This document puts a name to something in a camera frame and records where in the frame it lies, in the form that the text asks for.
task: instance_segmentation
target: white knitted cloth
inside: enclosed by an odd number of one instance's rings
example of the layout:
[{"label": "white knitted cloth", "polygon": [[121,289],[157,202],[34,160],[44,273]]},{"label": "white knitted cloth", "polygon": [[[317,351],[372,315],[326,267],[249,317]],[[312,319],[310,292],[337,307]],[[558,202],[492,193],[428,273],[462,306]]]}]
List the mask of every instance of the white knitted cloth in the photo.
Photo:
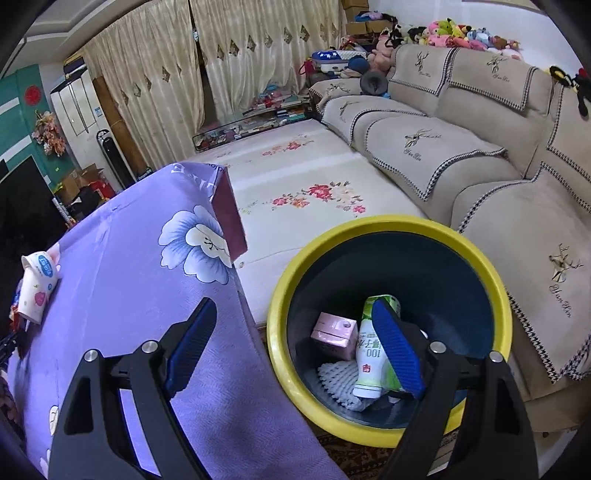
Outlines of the white knitted cloth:
[{"label": "white knitted cloth", "polygon": [[322,386],[339,404],[352,411],[364,411],[376,401],[375,398],[359,398],[353,395],[353,385],[358,376],[355,360],[318,367],[318,378]]}]

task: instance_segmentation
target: metal screw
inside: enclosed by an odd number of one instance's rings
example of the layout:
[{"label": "metal screw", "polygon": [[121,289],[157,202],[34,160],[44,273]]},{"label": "metal screw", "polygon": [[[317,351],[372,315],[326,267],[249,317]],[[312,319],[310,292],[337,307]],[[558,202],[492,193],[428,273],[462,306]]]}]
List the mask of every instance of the metal screw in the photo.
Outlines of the metal screw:
[{"label": "metal screw", "polygon": [[445,343],[441,342],[433,342],[431,345],[429,345],[429,348],[433,353],[445,353],[445,350],[447,350]]},{"label": "metal screw", "polygon": [[154,342],[153,340],[148,340],[142,345],[143,353],[153,353],[158,348],[158,342]]},{"label": "metal screw", "polygon": [[488,356],[496,364],[500,364],[503,361],[503,356],[494,350],[489,353]]},{"label": "metal screw", "polygon": [[96,350],[88,350],[84,354],[84,360],[86,360],[87,362],[94,362],[96,360],[96,357],[98,356],[99,352],[97,352]]}]

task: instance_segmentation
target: red circle decoration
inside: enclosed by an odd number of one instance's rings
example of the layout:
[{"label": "red circle decoration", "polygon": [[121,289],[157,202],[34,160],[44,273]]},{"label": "red circle decoration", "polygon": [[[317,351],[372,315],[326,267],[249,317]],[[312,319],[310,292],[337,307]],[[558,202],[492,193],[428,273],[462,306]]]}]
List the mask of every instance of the red circle decoration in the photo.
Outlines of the red circle decoration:
[{"label": "red circle decoration", "polygon": [[41,90],[37,85],[31,85],[25,91],[25,103],[28,106],[35,106],[41,102]]}]

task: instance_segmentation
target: pink box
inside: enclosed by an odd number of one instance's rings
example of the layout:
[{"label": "pink box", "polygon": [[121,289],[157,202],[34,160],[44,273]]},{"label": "pink box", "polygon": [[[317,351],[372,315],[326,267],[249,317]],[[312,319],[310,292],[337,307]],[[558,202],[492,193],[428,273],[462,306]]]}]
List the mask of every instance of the pink box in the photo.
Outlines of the pink box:
[{"label": "pink box", "polygon": [[311,338],[327,355],[341,360],[353,360],[359,335],[355,320],[322,312]]}]

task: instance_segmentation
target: purple blanket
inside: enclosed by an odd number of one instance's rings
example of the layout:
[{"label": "purple blanket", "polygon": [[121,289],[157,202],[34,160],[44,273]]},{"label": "purple blanket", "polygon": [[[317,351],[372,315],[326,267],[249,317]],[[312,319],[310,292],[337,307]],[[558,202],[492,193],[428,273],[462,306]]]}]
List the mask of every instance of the purple blanket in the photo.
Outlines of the purple blanket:
[{"label": "purple blanket", "polygon": [[[186,320],[207,296],[217,305],[217,326],[172,405],[212,478],[346,478],[275,379],[230,260],[243,238],[230,239],[220,219],[228,248],[214,217],[220,172],[197,163],[163,168],[59,242],[61,280],[46,318],[42,327],[31,325],[25,358],[10,365],[27,454],[40,470],[47,469],[56,411],[84,352],[130,353]],[[225,215],[232,217],[227,209]],[[131,395],[123,402],[138,459],[156,472]]]}]

